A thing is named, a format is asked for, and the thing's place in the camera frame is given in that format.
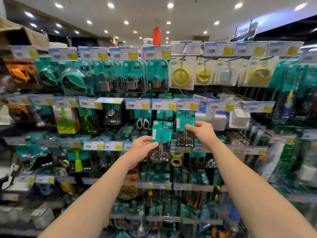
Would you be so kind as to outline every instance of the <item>forearm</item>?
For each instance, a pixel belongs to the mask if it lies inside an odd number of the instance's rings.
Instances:
[[[39,238],[98,238],[128,172],[121,156]]]
[[[209,148],[244,224],[254,238],[317,237],[297,209],[220,140]]]

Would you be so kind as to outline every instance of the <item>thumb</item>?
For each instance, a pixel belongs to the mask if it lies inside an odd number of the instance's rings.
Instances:
[[[190,124],[185,124],[185,128],[193,133],[196,133],[198,131],[198,128],[199,127],[195,127],[195,126],[192,126]]]
[[[153,143],[145,145],[145,147],[148,151],[151,151],[155,149],[158,145],[159,145],[158,142],[153,142]]]

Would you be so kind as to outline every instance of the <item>ceiling light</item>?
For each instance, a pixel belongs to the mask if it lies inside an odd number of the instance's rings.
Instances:
[[[294,11],[298,11],[298,10],[304,8],[306,5],[307,5],[307,3],[300,4],[294,9]]]
[[[57,8],[63,8],[63,6],[61,4],[55,3],[55,7]]]
[[[34,16],[32,15],[32,13],[24,11],[25,15],[27,15],[30,18],[34,18]]]
[[[240,3],[237,3],[236,5],[235,5],[235,9],[238,9],[238,8],[240,8],[240,7],[242,7],[242,3],[240,2]]]

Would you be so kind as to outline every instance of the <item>finger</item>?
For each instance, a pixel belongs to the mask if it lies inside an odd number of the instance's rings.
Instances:
[[[185,124],[185,128],[193,133],[196,133],[198,131],[198,127],[192,126],[190,124]]]
[[[159,145],[158,142],[153,142],[153,143],[147,144],[145,147],[147,148],[148,151],[151,151],[155,149],[158,145]]]
[[[195,121],[196,127],[201,127],[205,122],[204,121]]]
[[[145,135],[145,136],[140,137],[139,139],[142,140],[143,142],[146,142],[146,141],[151,141],[152,137]]]

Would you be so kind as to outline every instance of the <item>hand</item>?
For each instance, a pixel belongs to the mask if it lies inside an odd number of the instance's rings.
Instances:
[[[125,158],[125,163],[129,165],[129,170],[136,167],[151,150],[159,145],[158,142],[151,143],[151,140],[151,136],[142,136],[133,141],[129,150],[122,156]]]
[[[196,121],[195,126],[186,124],[185,128],[195,134],[205,150],[211,151],[211,145],[218,139],[210,123]]]

